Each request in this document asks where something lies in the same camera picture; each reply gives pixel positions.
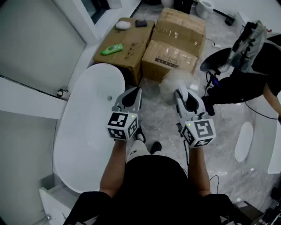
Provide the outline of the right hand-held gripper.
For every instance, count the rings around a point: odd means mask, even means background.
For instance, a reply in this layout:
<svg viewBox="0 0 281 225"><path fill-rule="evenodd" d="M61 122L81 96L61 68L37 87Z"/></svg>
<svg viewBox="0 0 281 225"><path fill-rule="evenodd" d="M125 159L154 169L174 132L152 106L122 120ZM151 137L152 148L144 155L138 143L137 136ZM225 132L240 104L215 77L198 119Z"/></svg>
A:
<svg viewBox="0 0 281 225"><path fill-rule="evenodd" d="M180 119L180 133L190 148L198 148L211 143L216 137L212 118L205 111L203 100L192 90L188 90L188 100L184 101L178 90L175 91L177 112L180 116L191 116L193 112L202 112L191 118Z"/></svg>

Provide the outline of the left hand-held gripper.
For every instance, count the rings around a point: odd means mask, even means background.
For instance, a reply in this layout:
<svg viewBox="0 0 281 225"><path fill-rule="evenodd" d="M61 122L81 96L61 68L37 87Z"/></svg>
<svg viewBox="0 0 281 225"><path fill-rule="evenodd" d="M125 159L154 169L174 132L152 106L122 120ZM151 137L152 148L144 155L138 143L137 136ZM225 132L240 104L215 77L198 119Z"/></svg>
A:
<svg viewBox="0 0 281 225"><path fill-rule="evenodd" d="M138 112L141 104L142 89L134 87L119 95L116 106L131 107L129 111L112 111L111 117L106 125L110 138L128 141L139 127Z"/></svg>

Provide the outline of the white fluffy sponge ball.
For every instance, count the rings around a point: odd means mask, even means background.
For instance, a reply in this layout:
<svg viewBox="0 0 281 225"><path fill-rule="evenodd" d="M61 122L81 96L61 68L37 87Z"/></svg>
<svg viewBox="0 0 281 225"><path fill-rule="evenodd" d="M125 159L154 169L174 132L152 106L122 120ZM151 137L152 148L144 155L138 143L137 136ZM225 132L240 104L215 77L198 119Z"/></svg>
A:
<svg viewBox="0 0 281 225"><path fill-rule="evenodd" d="M174 92L181 84L189 85L193 80L193 75L181 69L170 70L159 84L160 96L167 104L173 103Z"/></svg>

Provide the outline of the white oval bathtub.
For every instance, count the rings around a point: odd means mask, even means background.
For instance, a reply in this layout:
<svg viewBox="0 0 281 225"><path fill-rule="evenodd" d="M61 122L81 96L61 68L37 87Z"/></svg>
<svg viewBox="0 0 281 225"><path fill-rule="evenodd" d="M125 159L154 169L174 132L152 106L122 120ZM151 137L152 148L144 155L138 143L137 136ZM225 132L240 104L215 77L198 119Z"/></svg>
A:
<svg viewBox="0 0 281 225"><path fill-rule="evenodd" d="M77 193L99 189L114 145L106 124L124 90L120 70L99 63L87 68L71 91L54 144L54 166Z"/></svg>

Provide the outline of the person's left forearm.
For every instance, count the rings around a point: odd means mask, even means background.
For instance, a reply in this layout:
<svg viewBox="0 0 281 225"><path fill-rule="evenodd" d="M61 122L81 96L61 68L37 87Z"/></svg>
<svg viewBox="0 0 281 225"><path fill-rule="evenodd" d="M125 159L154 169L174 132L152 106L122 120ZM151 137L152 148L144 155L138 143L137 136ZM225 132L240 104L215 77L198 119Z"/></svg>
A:
<svg viewBox="0 0 281 225"><path fill-rule="evenodd" d="M113 198L120 190L125 174L127 141L116 140L100 182L100 191Z"/></svg>

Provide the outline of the person's left black shoe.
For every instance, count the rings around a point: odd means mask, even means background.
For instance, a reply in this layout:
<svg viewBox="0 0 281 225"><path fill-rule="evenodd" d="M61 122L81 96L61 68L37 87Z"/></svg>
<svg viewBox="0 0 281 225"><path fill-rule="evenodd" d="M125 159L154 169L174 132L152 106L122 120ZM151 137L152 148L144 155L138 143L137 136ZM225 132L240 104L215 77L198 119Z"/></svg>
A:
<svg viewBox="0 0 281 225"><path fill-rule="evenodd" d="M139 140L139 141L142 141L143 143L146 142L146 138L145 138L145 135L144 135L141 127L137 128L137 130L135 132L135 139Z"/></svg>

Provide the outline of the person's beige trousers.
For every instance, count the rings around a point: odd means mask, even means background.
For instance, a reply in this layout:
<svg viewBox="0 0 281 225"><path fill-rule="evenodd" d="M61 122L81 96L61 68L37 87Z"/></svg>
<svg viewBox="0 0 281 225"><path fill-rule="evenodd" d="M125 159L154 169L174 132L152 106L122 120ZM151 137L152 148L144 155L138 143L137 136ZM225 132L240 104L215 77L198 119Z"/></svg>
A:
<svg viewBox="0 0 281 225"><path fill-rule="evenodd" d="M138 156L145 155L150 155L150 152L148 151L146 145L141 140L136 140L129 151L126 163Z"/></svg>

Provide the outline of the black round chair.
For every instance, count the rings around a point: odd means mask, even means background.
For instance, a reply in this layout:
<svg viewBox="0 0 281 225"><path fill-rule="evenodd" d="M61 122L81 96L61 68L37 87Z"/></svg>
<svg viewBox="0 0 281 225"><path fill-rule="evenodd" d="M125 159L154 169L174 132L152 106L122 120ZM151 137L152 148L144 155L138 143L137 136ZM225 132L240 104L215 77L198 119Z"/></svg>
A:
<svg viewBox="0 0 281 225"><path fill-rule="evenodd" d="M207 57L200 65L200 70L202 72L214 71L218 73L223 73L227 71L230 67L228 64L228 57L231 53L231 48L224 48L216 53Z"/></svg>

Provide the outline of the green detergent bottle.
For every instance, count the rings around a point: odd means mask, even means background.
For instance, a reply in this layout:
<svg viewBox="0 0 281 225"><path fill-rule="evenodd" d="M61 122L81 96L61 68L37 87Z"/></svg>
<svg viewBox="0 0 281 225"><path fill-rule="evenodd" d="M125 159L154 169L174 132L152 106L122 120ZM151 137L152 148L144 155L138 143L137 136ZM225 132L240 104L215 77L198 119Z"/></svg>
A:
<svg viewBox="0 0 281 225"><path fill-rule="evenodd" d="M112 46L107 47L105 50L101 51L102 55L110 55L116 52L120 52L123 50L123 45L122 44L115 44Z"/></svg>

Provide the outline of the person's right black shoe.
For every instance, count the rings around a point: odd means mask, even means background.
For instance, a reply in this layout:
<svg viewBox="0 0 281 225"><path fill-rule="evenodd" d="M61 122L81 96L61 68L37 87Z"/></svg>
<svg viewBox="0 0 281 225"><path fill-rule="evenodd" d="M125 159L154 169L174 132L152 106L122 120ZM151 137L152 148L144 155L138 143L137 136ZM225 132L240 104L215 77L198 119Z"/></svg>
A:
<svg viewBox="0 0 281 225"><path fill-rule="evenodd" d="M154 144L151 147L150 154L151 155L159 155L162 150L162 145L160 142L154 142Z"/></svg>

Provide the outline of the plain brown cardboard box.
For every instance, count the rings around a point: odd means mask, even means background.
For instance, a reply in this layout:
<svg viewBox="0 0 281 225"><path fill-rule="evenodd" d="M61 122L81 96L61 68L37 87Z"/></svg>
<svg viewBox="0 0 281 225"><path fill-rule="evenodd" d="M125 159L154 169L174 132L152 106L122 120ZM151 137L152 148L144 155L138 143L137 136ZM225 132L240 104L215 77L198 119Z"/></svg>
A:
<svg viewBox="0 0 281 225"><path fill-rule="evenodd" d="M108 63L116 66L124 76L127 85L137 86L142 78L141 60L150 41L154 21L145 21L146 27L136 27L136 19L120 18L131 24L128 30L119 30L115 26L109 31L96 51L95 63ZM122 44L123 50L109 55L101 54L110 46Z"/></svg>

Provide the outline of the tape-wrapped brown cardboard box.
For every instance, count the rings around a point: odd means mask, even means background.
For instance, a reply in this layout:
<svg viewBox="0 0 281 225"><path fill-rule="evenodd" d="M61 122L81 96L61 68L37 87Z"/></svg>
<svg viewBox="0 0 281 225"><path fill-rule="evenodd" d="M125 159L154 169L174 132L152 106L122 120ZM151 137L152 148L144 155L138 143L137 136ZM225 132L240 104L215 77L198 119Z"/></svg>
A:
<svg viewBox="0 0 281 225"><path fill-rule="evenodd" d="M160 82L172 69L192 75L205 40L205 22L202 19L164 8L141 60L143 77Z"/></svg>

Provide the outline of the grey and black backpack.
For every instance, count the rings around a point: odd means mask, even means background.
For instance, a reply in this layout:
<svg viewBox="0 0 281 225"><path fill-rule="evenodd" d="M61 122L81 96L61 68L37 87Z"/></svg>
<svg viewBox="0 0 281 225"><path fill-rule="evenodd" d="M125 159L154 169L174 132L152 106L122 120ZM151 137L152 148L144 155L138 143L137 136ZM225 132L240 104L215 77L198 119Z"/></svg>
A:
<svg viewBox="0 0 281 225"><path fill-rule="evenodd" d="M252 65L267 40L267 29L261 21L247 22L234 43L227 63L243 73L255 73Z"/></svg>

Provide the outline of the person's black shirt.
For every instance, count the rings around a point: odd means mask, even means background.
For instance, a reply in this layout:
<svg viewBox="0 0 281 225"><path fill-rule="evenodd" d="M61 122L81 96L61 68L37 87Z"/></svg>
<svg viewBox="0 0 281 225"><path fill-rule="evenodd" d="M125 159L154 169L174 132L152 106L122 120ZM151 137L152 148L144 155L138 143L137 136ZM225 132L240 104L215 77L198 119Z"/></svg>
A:
<svg viewBox="0 0 281 225"><path fill-rule="evenodd" d="M246 225L224 194L200 196L175 160L139 156L114 197L82 193L64 225Z"/></svg>

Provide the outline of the white drawer unit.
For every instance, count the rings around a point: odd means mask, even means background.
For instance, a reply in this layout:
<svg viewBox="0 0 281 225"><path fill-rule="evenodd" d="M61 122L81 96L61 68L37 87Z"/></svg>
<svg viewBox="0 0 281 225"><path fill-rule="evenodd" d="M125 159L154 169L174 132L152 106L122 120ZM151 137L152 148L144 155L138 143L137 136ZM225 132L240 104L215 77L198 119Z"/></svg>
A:
<svg viewBox="0 0 281 225"><path fill-rule="evenodd" d="M66 186L57 185L49 190L39 188L39 193L44 211L47 215L47 223L50 225L63 225L72 208L72 197Z"/></svg>

